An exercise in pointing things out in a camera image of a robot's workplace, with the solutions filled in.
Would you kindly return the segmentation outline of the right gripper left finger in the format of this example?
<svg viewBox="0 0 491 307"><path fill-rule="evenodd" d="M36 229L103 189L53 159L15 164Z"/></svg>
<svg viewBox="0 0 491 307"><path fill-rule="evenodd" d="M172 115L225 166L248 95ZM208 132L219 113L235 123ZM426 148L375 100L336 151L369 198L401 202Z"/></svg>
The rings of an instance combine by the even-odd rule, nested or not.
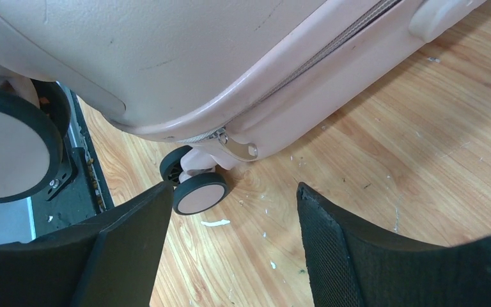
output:
<svg viewBox="0 0 491 307"><path fill-rule="evenodd" d="M159 183L28 243L0 245L0 306L149 306L174 189Z"/></svg>

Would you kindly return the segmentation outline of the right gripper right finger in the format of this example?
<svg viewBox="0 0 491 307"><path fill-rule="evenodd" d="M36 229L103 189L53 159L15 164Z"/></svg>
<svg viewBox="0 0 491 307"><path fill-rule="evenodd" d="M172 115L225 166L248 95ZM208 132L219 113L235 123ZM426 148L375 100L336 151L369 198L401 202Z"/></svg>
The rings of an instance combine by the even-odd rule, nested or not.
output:
<svg viewBox="0 0 491 307"><path fill-rule="evenodd" d="M491 235L444 247L381 228L301 182L315 306L491 306Z"/></svg>

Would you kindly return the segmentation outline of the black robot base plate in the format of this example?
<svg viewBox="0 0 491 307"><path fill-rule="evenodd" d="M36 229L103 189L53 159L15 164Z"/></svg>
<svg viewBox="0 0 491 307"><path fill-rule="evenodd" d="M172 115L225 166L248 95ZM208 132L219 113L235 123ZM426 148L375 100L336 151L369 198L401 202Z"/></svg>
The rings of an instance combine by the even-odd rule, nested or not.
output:
<svg viewBox="0 0 491 307"><path fill-rule="evenodd" d="M57 82L37 81L35 88L63 136L63 158L46 189L31 197L33 238L114 208L77 95Z"/></svg>

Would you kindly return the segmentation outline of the pink suitcase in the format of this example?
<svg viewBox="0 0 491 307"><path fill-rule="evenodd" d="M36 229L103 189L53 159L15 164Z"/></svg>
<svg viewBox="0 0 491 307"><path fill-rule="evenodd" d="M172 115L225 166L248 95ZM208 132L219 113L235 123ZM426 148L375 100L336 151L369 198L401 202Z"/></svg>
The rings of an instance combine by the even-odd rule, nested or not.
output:
<svg viewBox="0 0 491 307"><path fill-rule="evenodd" d="M0 203L50 189L65 88L178 148L174 210L228 194L216 167L278 153L480 1L0 1Z"/></svg>

